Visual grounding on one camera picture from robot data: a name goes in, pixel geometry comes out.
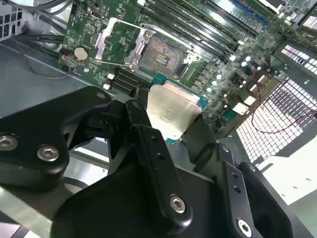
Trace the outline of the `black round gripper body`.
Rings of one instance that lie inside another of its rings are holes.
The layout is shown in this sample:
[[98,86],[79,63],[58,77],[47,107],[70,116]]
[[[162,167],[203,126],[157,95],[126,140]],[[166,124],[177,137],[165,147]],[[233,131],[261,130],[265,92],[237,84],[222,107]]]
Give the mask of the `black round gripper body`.
[[[193,208],[193,220],[180,236],[229,237],[214,183],[183,169],[177,172]],[[53,219],[53,237],[165,238],[165,228],[152,216],[154,204],[140,168],[130,164],[67,199]]]

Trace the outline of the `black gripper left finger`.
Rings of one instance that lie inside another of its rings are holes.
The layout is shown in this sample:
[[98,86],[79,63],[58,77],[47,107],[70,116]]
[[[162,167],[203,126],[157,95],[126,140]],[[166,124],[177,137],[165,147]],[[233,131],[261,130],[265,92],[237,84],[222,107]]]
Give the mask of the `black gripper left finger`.
[[193,210],[159,130],[136,100],[112,100],[89,86],[0,120],[0,181],[28,190],[49,190],[61,181],[69,150],[101,137],[118,167],[137,165],[153,218],[167,235],[179,235],[193,220]]

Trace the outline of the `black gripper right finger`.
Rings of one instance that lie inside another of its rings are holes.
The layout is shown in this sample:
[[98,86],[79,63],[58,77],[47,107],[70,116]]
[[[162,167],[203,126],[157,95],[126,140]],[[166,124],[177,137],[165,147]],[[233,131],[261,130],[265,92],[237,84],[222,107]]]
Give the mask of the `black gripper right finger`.
[[312,234],[288,208],[252,163],[237,164],[230,149],[217,142],[211,127],[198,116],[182,136],[195,172],[213,180],[230,238],[311,238]]

